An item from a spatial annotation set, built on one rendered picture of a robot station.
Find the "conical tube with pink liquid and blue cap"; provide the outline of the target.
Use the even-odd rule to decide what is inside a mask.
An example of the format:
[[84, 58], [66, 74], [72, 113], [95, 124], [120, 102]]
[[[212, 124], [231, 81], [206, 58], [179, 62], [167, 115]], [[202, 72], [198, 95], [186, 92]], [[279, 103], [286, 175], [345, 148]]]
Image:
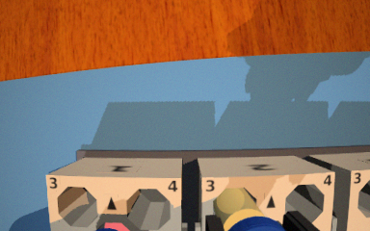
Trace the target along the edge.
[[122, 223], [104, 222], [100, 228], [95, 231], [129, 231]]

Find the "light blue bench mat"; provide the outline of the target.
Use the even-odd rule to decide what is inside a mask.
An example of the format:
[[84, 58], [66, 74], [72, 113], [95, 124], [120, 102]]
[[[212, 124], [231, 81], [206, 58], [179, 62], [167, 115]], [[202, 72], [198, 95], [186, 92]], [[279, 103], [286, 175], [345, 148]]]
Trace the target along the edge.
[[76, 150], [370, 144], [370, 51], [134, 64], [0, 82], [0, 231], [51, 231]]

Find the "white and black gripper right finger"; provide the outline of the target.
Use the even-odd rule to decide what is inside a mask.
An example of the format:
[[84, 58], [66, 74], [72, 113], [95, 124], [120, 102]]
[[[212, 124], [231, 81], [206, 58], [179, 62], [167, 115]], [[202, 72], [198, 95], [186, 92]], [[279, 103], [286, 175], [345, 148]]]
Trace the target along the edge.
[[286, 231], [320, 231], [299, 211], [288, 211], [284, 214], [282, 227]]

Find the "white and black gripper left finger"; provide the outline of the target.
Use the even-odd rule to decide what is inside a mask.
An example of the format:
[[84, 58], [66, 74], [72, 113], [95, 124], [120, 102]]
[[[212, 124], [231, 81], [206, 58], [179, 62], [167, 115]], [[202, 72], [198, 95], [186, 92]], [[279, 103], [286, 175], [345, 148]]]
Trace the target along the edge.
[[205, 231], [225, 231], [221, 218], [217, 218], [216, 215], [206, 215]]

